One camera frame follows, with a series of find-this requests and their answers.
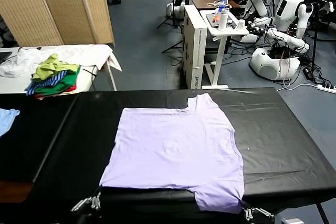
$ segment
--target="blue floor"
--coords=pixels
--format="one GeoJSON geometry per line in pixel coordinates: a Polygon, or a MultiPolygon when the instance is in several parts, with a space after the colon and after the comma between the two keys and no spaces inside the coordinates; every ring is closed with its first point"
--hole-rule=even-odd
{"type": "MultiPolygon", "coordinates": [[[[121,5],[110,6],[116,55],[123,72],[113,71],[118,90],[157,90],[179,89],[179,66],[174,60],[181,56],[179,50],[161,54],[161,51],[182,39],[179,30],[163,25],[157,25],[164,19],[165,7],[171,0],[121,0],[121,5]]],[[[335,38],[336,26],[331,25],[320,38],[335,38]]],[[[336,84],[336,43],[319,42],[317,45],[316,63],[321,66],[323,76],[336,84]]],[[[214,60],[216,55],[206,55],[206,61],[214,60]]],[[[226,62],[247,57],[233,56],[226,62]]],[[[256,76],[248,66],[249,60],[222,66],[219,84],[227,84],[231,88],[275,87],[273,84],[256,76]]],[[[308,83],[302,72],[295,86],[308,83]]],[[[202,84],[209,84],[206,74],[203,74],[202,84]]],[[[95,80],[97,90],[110,90],[104,75],[99,74],[95,80]]],[[[295,116],[322,150],[332,166],[336,169],[336,95],[316,90],[313,87],[298,87],[293,91],[282,90],[279,94],[286,101],[295,116]]],[[[330,220],[335,223],[336,200],[323,203],[330,220]]],[[[322,224],[316,206],[297,209],[287,209],[280,213],[277,223],[282,217],[300,218],[305,224],[322,224]]]]}

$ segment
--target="striped shirt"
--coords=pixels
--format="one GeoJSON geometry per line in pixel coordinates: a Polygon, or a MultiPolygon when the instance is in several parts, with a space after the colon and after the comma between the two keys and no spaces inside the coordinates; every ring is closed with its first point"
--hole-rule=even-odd
{"type": "Polygon", "coordinates": [[[32,95],[34,94],[35,89],[41,88],[41,87],[47,87],[51,86],[54,87],[56,86],[66,75],[67,75],[68,70],[61,71],[60,73],[47,78],[44,81],[32,81],[30,85],[25,89],[27,91],[27,95],[32,95]]]}

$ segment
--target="white table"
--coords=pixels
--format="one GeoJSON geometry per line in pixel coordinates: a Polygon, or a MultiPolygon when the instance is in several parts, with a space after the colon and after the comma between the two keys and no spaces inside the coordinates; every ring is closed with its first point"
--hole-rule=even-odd
{"type": "MultiPolygon", "coordinates": [[[[46,49],[52,49],[55,47],[42,47],[46,49]]],[[[0,48],[0,52],[12,52],[12,54],[9,57],[17,55],[19,48],[13,47],[13,48],[0,48]]],[[[109,83],[111,85],[111,88],[113,88],[115,91],[117,90],[115,81],[110,69],[110,66],[107,62],[104,64],[104,71],[108,77],[109,83]]],[[[93,76],[91,73],[96,75],[98,72],[97,67],[90,66],[90,67],[81,67],[80,71],[77,76],[77,82],[76,82],[76,90],[78,92],[85,92],[89,91],[90,87],[92,85],[92,81],[94,80],[95,76],[93,76]]],[[[31,74],[25,74],[20,77],[16,78],[10,78],[10,77],[2,77],[0,76],[0,93],[6,94],[6,93],[26,93],[25,89],[29,86],[31,82],[31,74]]]]}
{"type": "MultiPolygon", "coordinates": [[[[202,18],[204,19],[204,22],[206,23],[208,27],[208,31],[212,36],[215,36],[214,40],[220,39],[219,43],[219,48],[218,48],[218,53],[217,53],[217,58],[216,58],[216,63],[215,63],[215,69],[212,71],[211,65],[212,64],[204,64],[206,72],[209,76],[210,83],[211,85],[208,86],[202,86],[202,89],[228,89],[227,85],[218,85],[218,77],[219,77],[219,72],[222,67],[222,62],[223,62],[223,57],[224,57],[224,51],[225,51],[225,45],[226,45],[226,40],[227,36],[240,36],[240,35],[247,35],[249,34],[248,30],[246,28],[240,29],[240,30],[235,30],[232,27],[226,27],[224,31],[219,31],[218,28],[214,28],[211,26],[209,23],[206,15],[215,13],[214,10],[202,10],[200,11],[200,14],[202,18]]],[[[230,12],[229,13],[229,19],[232,19],[232,22],[237,26],[238,25],[238,20],[236,17],[230,12]]]]}

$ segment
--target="lavender t-shirt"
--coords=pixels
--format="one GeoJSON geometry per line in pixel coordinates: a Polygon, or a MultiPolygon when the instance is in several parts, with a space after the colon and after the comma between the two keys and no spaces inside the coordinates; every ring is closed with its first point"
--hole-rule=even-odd
{"type": "Polygon", "coordinates": [[[185,109],[125,108],[100,185],[187,189],[200,210],[239,213],[243,159],[234,132],[207,93],[185,109]]]}

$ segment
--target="green shirt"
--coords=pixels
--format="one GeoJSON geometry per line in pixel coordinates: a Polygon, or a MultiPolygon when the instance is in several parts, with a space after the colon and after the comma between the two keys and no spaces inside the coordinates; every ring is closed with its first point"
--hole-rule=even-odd
{"type": "Polygon", "coordinates": [[[57,54],[52,54],[42,62],[36,69],[36,73],[33,75],[34,81],[43,81],[47,78],[58,74],[61,71],[69,70],[74,73],[77,72],[79,65],[67,64],[58,60],[57,54]]]}
{"type": "Polygon", "coordinates": [[[35,89],[34,94],[40,95],[52,95],[52,94],[59,94],[63,91],[71,88],[73,85],[76,84],[77,75],[80,71],[80,67],[78,67],[77,72],[68,71],[65,77],[56,84],[54,87],[40,87],[35,89]]]}

